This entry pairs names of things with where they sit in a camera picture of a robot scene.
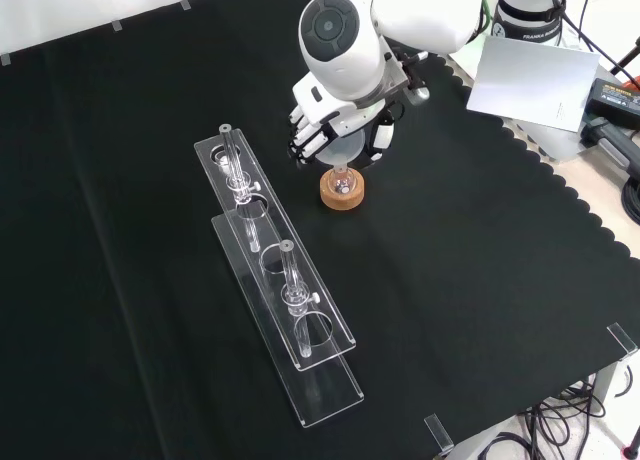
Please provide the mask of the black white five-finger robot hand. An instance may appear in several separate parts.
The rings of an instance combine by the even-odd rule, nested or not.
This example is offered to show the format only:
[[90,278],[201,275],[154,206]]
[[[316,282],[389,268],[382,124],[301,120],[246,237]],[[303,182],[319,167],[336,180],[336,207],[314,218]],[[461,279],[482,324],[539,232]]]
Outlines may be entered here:
[[390,147],[395,124],[392,100],[360,108],[334,97],[311,73],[294,85],[293,94],[289,152],[299,163],[338,166],[361,159],[368,164]]

